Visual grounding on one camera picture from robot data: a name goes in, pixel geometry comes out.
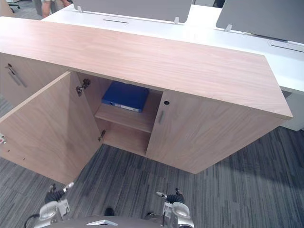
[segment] cabinet shelf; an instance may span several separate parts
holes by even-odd
[[[134,128],[111,123],[104,135],[104,143],[125,151],[146,155],[150,134]]]
[[[161,97],[160,92],[150,91],[141,113],[101,103],[95,117],[151,133]]]

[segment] black cable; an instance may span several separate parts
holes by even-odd
[[[25,221],[23,228],[27,228],[27,222],[31,219],[31,218],[37,218],[39,217],[39,214],[34,214],[31,215],[30,217],[28,217],[28,219]]]

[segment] wood grain surface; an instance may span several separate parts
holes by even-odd
[[[94,115],[101,104],[101,98],[104,96],[112,81],[106,78],[83,73],[77,73],[77,75],[81,84],[83,84],[84,79],[89,79],[91,81],[91,84],[83,91],[83,94],[91,107],[92,114]]]
[[[101,146],[75,73],[66,72],[0,119],[1,157],[61,183],[75,179]]]
[[[105,144],[141,156],[145,156],[150,139],[150,134],[147,132],[117,123],[111,123],[104,136]]]
[[[0,27],[2,53],[292,117],[262,55],[28,19],[1,17]]]
[[[150,92],[141,113],[102,103],[95,117],[151,133],[161,97],[160,93]]]
[[[165,91],[146,156],[196,174],[282,122],[243,107]]]
[[[8,64],[27,87],[12,79]],[[66,70],[66,67],[0,53],[0,93],[17,106]]]

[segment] open cabinet door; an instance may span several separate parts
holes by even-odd
[[[0,119],[0,155],[61,183],[73,181],[101,146],[77,74],[65,72]]]

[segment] cabinet door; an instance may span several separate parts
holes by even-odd
[[[283,121],[239,105],[165,91],[146,155],[198,173]]]
[[[100,147],[76,73],[66,72],[0,119],[1,156],[61,183],[75,179]]]
[[[54,64],[1,53],[0,94],[17,106],[65,71]]]

